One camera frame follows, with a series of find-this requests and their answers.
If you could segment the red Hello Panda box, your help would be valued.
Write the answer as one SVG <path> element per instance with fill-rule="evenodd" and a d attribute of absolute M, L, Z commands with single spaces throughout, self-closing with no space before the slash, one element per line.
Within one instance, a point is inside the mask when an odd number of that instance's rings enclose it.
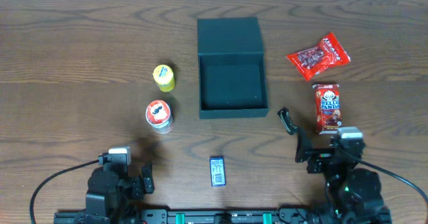
<path fill-rule="evenodd" d="M 316 103 L 316 131 L 318 134 L 335 134 L 342 126 L 340 92 L 338 84 L 314 84 Z"/>

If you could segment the red Pringles can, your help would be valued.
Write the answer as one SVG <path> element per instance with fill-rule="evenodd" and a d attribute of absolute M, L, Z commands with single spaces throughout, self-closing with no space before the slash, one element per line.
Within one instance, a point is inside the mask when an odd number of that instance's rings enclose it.
<path fill-rule="evenodd" d="M 163 100 L 154 100 L 146 108 L 146 121 L 159 134 L 166 134 L 173 129 L 174 120 L 170 106 Z"/>

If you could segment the red candy bag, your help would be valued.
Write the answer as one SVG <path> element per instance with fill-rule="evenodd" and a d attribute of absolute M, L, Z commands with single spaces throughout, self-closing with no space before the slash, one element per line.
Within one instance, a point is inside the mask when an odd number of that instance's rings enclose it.
<path fill-rule="evenodd" d="M 288 54 L 286 59 L 297 68 L 306 81 L 329 68 L 350 62 L 350 56 L 332 32 L 325 35 L 314 47 Z"/>

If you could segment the yellow small can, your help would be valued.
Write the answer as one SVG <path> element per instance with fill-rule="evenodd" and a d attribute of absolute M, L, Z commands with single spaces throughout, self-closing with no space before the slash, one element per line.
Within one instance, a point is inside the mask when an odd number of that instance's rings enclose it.
<path fill-rule="evenodd" d="M 170 92 L 175 88 L 175 75 L 168 65 L 157 66 L 152 75 L 162 92 Z"/>

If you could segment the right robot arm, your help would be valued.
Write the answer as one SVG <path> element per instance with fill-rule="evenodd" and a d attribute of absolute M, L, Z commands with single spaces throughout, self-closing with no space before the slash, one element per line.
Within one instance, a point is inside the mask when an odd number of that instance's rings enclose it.
<path fill-rule="evenodd" d="M 381 223 L 384 207 L 380 177 L 358 168 L 365 148 L 362 132 L 341 127 L 329 148 L 314 148 L 303 129 L 297 129 L 296 162 L 307 162 L 309 174 L 321 173 L 326 184 L 326 203 L 306 214 L 309 223 Z"/>

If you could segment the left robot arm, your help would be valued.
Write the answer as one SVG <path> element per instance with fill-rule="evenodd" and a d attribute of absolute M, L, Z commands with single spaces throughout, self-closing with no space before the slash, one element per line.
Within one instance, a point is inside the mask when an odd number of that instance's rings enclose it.
<path fill-rule="evenodd" d="M 131 177 L 128 165 L 107 162 L 97 168 L 88 180 L 86 208 L 74 217 L 74 223 L 144 223 L 138 207 L 146 194 L 154 192 L 152 163 L 146 163 L 140 174 Z"/>

